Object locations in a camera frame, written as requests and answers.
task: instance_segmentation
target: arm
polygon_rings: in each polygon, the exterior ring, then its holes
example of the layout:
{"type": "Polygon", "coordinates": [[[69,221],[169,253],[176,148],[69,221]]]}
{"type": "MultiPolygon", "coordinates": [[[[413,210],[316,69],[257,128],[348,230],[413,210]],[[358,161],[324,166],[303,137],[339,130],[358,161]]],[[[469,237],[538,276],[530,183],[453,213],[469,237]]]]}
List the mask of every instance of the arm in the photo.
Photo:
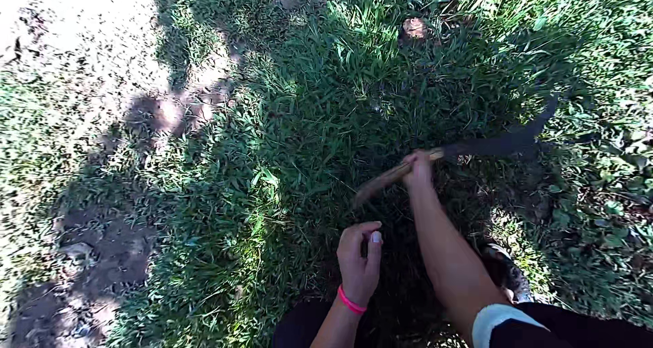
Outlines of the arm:
{"type": "Polygon", "coordinates": [[[442,210],[433,188],[429,156],[416,152],[404,161],[413,164],[413,171],[404,182],[410,195],[426,272],[438,300],[472,347],[471,329],[476,314],[490,304],[509,302],[442,210]]]}
{"type": "MultiPolygon", "coordinates": [[[[371,295],[379,284],[381,263],[381,222],[361,223],[345,229],[338,244],[338,264],[342,289],[347,298],[367,308],[371,295]],[[368,255],[361,256],[361,243],[367,242],[368,255]]],[[[351,311],[339,296],[331,305],[311,348],[353,347],[361,315],[351,311]]]]}

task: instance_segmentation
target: sneaker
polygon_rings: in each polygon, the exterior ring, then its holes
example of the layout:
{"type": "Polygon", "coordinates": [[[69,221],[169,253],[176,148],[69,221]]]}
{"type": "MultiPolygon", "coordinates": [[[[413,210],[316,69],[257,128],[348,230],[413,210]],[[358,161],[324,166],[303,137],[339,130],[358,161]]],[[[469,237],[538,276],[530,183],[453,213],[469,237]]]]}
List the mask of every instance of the sneaker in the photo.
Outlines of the sneaker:
{"type": "Polygon", "coordinates": [[[512,293],[513,303],[534,302],[528,280],[505,249],[497,244],[485,244],[479,247],[479,252],[492,281],[512,293]]]}

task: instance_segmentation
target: leg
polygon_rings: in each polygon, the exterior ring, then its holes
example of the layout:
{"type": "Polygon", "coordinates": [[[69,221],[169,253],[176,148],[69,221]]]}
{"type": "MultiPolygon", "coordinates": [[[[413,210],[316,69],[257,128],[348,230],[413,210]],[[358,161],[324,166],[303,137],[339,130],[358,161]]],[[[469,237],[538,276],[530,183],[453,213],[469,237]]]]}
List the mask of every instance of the leg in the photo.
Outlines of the leg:
{"type": "Polygon", "coordinates": [[[653,346],[653,333],[623,320],[601,320],[543,303],[519,303],[515,307],[575,348],[653,346]]]}
{"type": "Polygon", "coordinates": [[[308,348],[322,325],[331,303],[322,300],[300,302],[277,324],[273,348],[308,348]]]}

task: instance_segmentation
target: rubber bracelet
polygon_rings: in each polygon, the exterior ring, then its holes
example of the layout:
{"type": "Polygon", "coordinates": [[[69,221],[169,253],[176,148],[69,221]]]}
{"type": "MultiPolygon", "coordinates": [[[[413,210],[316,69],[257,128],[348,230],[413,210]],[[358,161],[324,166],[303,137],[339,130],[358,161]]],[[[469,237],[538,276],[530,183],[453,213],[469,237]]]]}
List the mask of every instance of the rubber bracelet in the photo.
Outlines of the rubber bracelet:
{"type": "Polygon", "coordinates": [[[360,307],[357,303],[351,302],[347,296],[345,296],[345,291],[342,290],[342,284],[338,287],[338,295],[345,306],[347,306],[351,312],[354,312],[356,315],[362,315],[367,308],[360,307]]]}

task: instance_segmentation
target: machete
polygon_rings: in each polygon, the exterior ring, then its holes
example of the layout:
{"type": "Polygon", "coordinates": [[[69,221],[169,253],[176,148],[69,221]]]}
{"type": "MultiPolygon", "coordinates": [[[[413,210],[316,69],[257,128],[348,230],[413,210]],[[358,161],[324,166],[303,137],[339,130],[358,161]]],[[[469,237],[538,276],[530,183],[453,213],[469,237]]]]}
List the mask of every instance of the machete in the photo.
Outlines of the machete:
{"type": "MultiPolygon", "coordinates": [[[[558,106],[558,95],[547,97],[547,107],[534,120],[511,133],[503,133],[496,138],[471,139],[456,144],[448,144],[428,151],[431,162],[437,159],[458,155],[511,155],[532,148],[535,136],[542,132],[544,124],[553,117],[558,106]]],[[[353,207],[358,208],[377,191],[402,179],[411,172],[410,164],[402,163],[366,182],[354,196],[353,207]]]]}

